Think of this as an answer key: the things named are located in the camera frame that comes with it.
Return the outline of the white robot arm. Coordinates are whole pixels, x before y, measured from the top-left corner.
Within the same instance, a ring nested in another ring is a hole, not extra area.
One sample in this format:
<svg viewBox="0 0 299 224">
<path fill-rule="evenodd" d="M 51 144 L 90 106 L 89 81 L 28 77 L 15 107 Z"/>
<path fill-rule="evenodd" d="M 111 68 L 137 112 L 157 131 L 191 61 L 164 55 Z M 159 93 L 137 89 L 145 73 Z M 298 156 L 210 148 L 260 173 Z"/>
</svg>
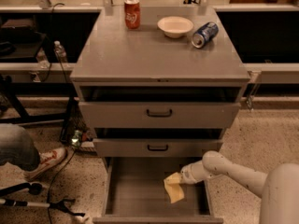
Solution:
<svg viewBox="0 0 299 224">
<path fill-rule="evenodd" d="M 282 163 L 268 174 L 229 161 L 208 151 L 164 180 L 170 203 L 184 198 L 181 184 L 193 185 L 226 175 L 261 199 L 259 224 L 299 224 L 299 165 Z"/>
</svg>

